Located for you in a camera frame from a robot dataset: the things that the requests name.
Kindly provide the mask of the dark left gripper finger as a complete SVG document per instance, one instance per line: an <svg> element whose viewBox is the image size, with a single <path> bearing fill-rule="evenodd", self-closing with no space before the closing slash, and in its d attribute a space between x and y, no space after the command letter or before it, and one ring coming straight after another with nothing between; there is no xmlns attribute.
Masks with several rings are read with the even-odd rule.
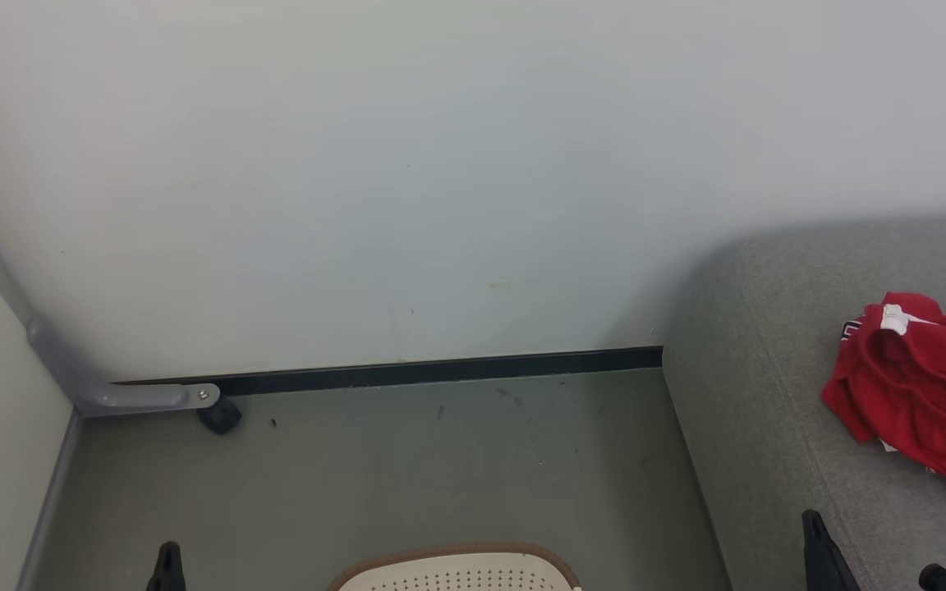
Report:
<svg viewBox="0 0 946 591"><path fill-rule="evenodd" d="M144 591L187 591L179 543L168 541L158 548L153 574Z"/></svg>

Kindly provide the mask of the red white garment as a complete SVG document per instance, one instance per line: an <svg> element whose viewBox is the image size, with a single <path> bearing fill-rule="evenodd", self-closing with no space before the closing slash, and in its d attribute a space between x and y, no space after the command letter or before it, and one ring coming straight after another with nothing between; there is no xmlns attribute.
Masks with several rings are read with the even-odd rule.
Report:
<svg viewBox="0 0 946 591"><path fill-rule="evenodd" d="M842 326L822 399L858 442L881 442L946 478L946 313L889 292Z"/></svg>

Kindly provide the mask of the white perforated laundry basket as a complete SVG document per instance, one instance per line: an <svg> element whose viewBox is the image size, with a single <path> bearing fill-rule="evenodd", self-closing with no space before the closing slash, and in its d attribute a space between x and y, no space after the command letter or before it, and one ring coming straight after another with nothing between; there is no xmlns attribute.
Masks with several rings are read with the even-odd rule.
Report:
<svg viewBox="0 0 946 591"><path fill-rule="evenodd" d="M470 543L399 552L346 569L327 591L583 591L556 553L530 543Z"/></svg>

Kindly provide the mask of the grey fabric sofa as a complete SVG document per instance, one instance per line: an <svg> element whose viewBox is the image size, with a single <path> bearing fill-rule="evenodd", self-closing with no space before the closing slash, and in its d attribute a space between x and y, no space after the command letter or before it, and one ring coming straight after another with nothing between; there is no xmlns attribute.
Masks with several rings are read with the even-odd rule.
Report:
<svg viewBox="0 0 946 591"><path fill-rule="evenodd" d="M805 591L807 509L862 591L946 565L946 479L856 442L822 399L844 323L890 291L946 309L946 216L759 233L684 291L664 377L733 591Z"/></svg>

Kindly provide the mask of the grey metal partition foot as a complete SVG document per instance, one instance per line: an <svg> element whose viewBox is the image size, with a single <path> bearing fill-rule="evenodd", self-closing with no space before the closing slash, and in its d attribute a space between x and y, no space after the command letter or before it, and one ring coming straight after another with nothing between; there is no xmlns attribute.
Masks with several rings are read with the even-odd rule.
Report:
<svg viewBox="0 0 946 591"><path fill-rule="evenodd" d="M240 418L236 405L214 384L113 384L99 377L74 348L41 318L26 325L31 349L83 418L196 410L210 418Z"/></svg>

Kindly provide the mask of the black baseboard strip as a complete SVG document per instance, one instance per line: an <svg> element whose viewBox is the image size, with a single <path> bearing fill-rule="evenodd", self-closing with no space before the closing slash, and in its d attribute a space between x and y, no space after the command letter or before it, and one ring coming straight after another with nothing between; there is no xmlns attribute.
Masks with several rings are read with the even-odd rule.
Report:
<svg viewBox="0 0 946 591"><path fill-rule="evenodd" d="M253 396L281 392L323 392L360 387L446 384L485 379L540 377L579 373L660 368L662 346L584 350L537 355L489 356L454 360L425 360L383 365L311 368L200 375L189 378L141 379L139 385L214 384L225 396Z"/></svg>

